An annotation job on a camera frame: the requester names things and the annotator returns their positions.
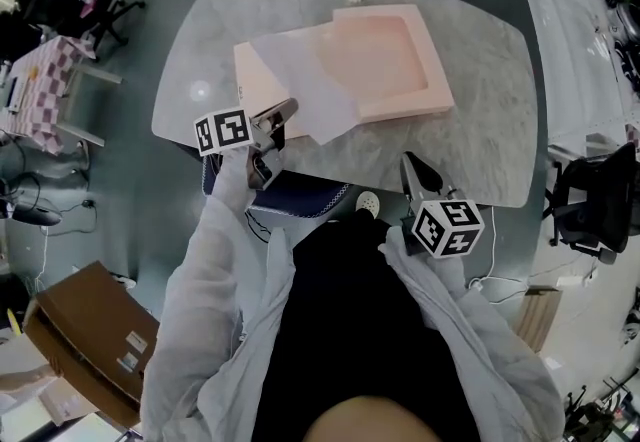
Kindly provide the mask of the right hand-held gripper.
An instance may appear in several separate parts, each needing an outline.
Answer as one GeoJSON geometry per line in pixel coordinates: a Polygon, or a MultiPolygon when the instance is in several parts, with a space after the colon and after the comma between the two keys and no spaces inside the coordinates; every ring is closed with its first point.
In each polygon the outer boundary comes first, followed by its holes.
{"type": "Polygon", "coordinates": [[[400,178],[410,202],[410,214],[401,219],[407,253],[434,259],[470,254],[485,229],[477,204],[455,194],[440,195],[442,177],[411,151],[401,158],[400,178]]]}

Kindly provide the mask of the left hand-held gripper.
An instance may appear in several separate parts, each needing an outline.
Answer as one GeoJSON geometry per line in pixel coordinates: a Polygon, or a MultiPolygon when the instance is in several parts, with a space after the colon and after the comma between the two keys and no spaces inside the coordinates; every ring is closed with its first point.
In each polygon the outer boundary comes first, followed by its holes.
{"type": "Polygon", "coordinates": [[[249,187],[266,190],[283,169],[280,151],[284,147],[285,124],[297,111],[296,100],[289,98],[252,117],[242,108],[231,108],[196,119],[194,130],[205,183],[213,186],[223,152],[247,148],[249,187]]]}

